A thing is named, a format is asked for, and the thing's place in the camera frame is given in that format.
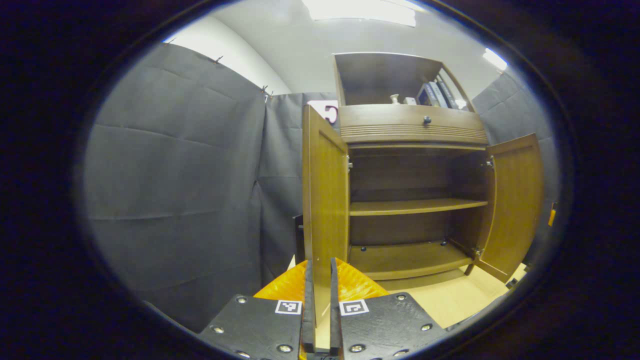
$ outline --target ceiling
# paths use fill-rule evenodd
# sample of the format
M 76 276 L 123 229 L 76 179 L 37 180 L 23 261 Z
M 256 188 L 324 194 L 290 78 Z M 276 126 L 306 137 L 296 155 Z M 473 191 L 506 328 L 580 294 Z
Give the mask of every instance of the ceiling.
M 416 12 L 415 28 L 377 20 L 314 21 L 301 0 L 244 0 L 213 16 L 243 37 L 294 93 L 335 92 L 332 53 L 380 51 L 442 61 L 469 99 L 499 76 L 482 58 L 485 46 L 435 10 Z

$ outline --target gray fabric backdrop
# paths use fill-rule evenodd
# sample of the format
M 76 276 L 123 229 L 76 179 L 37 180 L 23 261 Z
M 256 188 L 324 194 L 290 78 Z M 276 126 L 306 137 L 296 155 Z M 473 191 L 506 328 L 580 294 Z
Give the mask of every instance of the gray fabric backdrop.
M 159 45 L 105 100 L 84 168 L 97 245 L 143 300 L 199 332 L 236 293 L 287 268 L 302 213 L 302 107 L 333 93 L 278 95 L 177 45 Z M 491 144 L 536 132 L 545 204 L 558 194 L 550 117 L 514 75 L 474 99 Z M 339 121 L 334 124 L 339 130 Z

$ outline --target screw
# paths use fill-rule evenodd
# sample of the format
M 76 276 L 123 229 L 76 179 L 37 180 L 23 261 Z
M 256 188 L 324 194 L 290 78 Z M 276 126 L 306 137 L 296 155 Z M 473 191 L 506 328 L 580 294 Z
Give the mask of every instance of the screw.
M 279 352 L 292 352 L 293 348 L 290 347 L 289 345 L 279 345 L 278 346 L 278 351 Z
M 217 332 L 218 334 L 222 334 L 223 332 L 225 332 L 225 330 L 222 329 L 220 326 L 211 325 L 209 328 L 213 330 L 213 332 Z
M 349 351 L 350 351 L 350 352 L 361 352 L 361 351 L 363 351 L 363 350 L 364 350 L 364 345 L 362 345 L 362 344 L 356 344 L 356 345 L 353 345 L 353 346 L 349 349 Z

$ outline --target wooden cabinet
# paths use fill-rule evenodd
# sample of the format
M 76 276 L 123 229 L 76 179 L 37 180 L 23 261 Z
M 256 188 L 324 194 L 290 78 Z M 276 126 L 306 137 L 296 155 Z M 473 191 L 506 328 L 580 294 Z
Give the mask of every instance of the wooden cabinet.
M 335 63 L 340 136 L 310 106 L 304 110 L 305 252 L 316 314 L 329 304 L 331 257 L 376 281 L 465 265 L 467 274 L 478 266 L 510 280 L 540 212 L 536 135 L 487 147 L 468 99 L 471 111 L 375 103 L 387 94 L 415 96 L 438 71 L 449 73 L 438 61 L 358 53 L 337 54 Z M 385 71 L 393 64 L 408 69 L 398 68 L 399 80 Z

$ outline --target cabinet hinge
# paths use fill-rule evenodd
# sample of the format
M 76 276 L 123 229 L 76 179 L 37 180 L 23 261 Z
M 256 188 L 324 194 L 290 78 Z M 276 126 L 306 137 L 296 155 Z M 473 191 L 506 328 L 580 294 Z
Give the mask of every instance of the cabinet hinge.
M 493 155 L 491 155 L 489 157 L 488 161 L 485 161 L 484 163 L 480 164 L 480 166 L 482 167 L 488 167 L 490 169 L 493 169 Z

